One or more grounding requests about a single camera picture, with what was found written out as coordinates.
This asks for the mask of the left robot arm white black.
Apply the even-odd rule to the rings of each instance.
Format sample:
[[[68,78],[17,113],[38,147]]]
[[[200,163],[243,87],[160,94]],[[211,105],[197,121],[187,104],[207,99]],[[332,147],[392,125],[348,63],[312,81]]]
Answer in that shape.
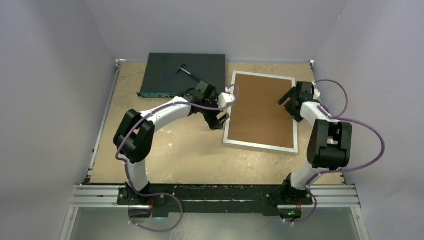
[[[113,144],[117,148],[115,158],[125,167],[126,183],[131,188],[130,199],[138,205],[149,199],[146,158],[157,131],[195,114],[203,116],[210,130],[222,130],[230,118],[229,113],[222,113],[232,107],[239,96],[240,90],[235,84],[218,93],[213,85],[201,81],[197,87],[189,88],[155,108],[128,110],[113,137]]]

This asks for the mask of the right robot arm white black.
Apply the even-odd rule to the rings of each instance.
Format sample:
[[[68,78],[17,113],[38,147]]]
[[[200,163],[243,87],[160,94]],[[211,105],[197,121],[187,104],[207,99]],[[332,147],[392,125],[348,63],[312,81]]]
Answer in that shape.
[[[297,82],[278,101],[298,123],[307,121],[312,132],[306,149],[307,162],[283,181],[280,196],[288,204],[305,195],[322,175],[334,173],[348,165],[353,127],[337,120],[319,101],[314,82]]]

